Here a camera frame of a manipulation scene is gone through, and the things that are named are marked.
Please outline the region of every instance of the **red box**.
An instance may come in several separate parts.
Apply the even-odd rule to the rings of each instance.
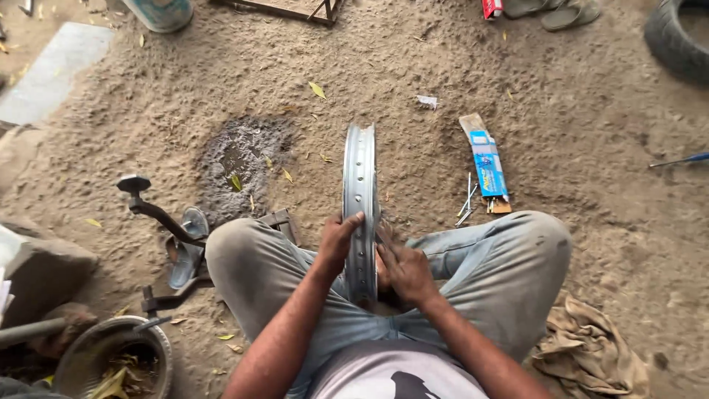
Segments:
[[[495,19],[502,15],[502,0],[482,0],[485,19]]]

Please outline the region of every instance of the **metal bowl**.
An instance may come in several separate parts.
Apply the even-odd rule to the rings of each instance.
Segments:
[[[157,359],[157,380],[151,399],[165,399],[172,386],[172,347],[159,327],[134,332],[147,319],[120,316],[98,323],[83,333],[62,356],[52,391],[73,399],[87,399],[103,380],[108,361],[129,346],[140,346]]]
[[[364,223],[352,235],[350,253],[345,261],[348,300],[366,307],[367,303],[376,302],[374,239],[380,218],[374,125],[364,130],[350,125],[342,174],[342,217],[364,212]]]

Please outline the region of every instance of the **light blue jeans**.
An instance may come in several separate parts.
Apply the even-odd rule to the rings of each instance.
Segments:
[[[448,280],[441,287],[448,302],[516,361],[544,336],[571,257],[571,237],[558,219],[516,212],[479,226],[427,234],[407,245],[428,256],[434,279]],[[249,341],[286,302],[315,255],[254,219],[220,226],[206,245],[214,285]],[[447,350],[418,310],[379,316],[346,301],[344,292],[343,282],[336,280],[289,396],[302,397],[323,363],[359,341],[413,339]]]

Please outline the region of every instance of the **black tire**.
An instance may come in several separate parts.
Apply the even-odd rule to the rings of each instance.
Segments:
[[[709,86],[709,49],[682,29],[681,6],[709,10],[709,0],[662,0],[645,24],[645,41],[655,58],[676,76]]]

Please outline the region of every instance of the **screwdriver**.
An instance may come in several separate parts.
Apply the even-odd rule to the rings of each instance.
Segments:
[[[650,165],[651,168],[654,168],[655,166],[663,166],[663,165],[672,165],[673,163],[685,163],[685,162],[695,162],[697,160],[707,160],[709,159],[709,153],[699,153],[695,154],[692,156],[689,156],[684,159],[680,160],[671,160],[669,162],[660,162],[660,163],[653,163]]]

